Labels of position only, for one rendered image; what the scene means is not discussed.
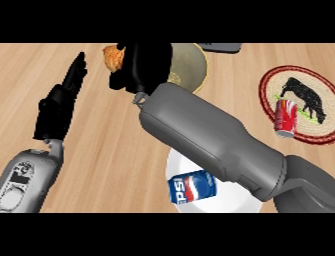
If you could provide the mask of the red soda can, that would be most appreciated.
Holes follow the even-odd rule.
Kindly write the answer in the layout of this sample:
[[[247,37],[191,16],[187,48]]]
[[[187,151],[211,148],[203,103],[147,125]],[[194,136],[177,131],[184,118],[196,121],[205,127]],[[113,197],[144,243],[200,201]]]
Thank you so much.
[[[298,129],[298,104],[293,100],[280,100],[275,109],[275,132],[281,137],[293,138]]]

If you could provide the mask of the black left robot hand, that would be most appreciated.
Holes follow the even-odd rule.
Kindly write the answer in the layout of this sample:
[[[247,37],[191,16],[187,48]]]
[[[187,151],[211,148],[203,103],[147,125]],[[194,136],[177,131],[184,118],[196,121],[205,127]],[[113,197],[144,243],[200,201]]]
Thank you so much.
[[[86,74],[85,53],[81,52],[69,68],[63,83],[54,86],[47,98],[39,102],[36,140],[63,140],[66,138]]]

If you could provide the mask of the orange croissant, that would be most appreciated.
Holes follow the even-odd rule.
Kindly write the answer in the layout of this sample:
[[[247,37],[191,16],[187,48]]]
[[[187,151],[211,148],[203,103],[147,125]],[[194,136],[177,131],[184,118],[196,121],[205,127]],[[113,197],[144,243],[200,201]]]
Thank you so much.
[[[117,72],[123,67],[125,51],[117,49],[116,45],[110,45],[103,49],[104,63],[112,72]]]

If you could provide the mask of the round woven placemat with cow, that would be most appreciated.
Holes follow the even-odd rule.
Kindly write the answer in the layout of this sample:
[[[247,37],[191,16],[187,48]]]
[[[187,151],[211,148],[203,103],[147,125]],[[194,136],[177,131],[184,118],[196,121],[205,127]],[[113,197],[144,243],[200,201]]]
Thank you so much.
[[[271,121],[280,100],[298,104],[296,140],[335,143],[335,85],[321,74],[295,65],[273,68],[259,83],[259,99]]]

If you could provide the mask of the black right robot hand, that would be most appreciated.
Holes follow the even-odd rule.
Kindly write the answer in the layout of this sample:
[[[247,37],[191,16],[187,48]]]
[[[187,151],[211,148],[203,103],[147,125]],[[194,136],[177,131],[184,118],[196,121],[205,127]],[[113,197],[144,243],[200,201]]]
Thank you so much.
[[[110,75],[110,88],[137,94],[153,94],[169,80],[174,47],[171,43],[119,43],[125,51],[123,66]]]

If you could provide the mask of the white bowl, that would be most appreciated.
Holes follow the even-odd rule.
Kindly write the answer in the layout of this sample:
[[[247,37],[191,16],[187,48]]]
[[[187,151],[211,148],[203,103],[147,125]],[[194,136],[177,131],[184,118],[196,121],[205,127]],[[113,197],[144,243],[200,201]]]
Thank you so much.
[[[205,170],[175,149],[168,158],[166,177]],[[216,177],[218,194],[187,204],[175,204],[181,213],[258,213],[262,201],[237,183],[222,182]]]

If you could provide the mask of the dark grey flat object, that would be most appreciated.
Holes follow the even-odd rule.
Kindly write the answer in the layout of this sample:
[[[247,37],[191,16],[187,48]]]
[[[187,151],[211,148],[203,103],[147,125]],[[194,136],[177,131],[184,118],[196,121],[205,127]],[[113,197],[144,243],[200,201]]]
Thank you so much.
[[[242,50],[242,43],[200,43],[205,51],[236,54]]]

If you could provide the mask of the beige plate with yellow rim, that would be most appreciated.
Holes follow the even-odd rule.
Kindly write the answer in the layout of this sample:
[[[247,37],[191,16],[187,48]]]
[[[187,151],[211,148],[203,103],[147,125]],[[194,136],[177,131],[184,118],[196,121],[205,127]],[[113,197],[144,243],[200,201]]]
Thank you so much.
[[[191,93],[197,93],[206,83],[209,62],[206,53],[197,43],[174,43],[174,59],[169,82]]]

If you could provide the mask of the blue soda can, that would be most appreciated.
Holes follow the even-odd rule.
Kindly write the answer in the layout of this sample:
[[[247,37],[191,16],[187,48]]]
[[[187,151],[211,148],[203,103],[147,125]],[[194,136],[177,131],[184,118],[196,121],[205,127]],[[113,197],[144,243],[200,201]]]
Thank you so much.
[[[218,194],[215,176],[206,170],[175,175],[169,181],[171,201],[187,204]]]

